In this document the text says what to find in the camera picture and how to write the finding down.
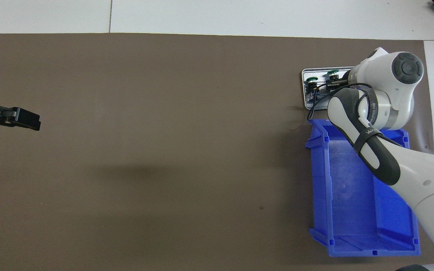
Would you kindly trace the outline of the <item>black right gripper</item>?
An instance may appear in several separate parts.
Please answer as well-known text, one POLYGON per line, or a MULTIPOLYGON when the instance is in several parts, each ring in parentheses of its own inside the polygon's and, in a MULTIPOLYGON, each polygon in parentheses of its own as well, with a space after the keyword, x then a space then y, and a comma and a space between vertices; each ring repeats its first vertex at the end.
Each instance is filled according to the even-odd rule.
POLYGON ((350 83, 349 83, 349 75, 350 72, 346 72, 345 74, 343 74, 341 79, 338 80, 327 80, 327 91, 332 91, 335 90, 337 88, 346 88, 346 87, 350 87, 350 83))

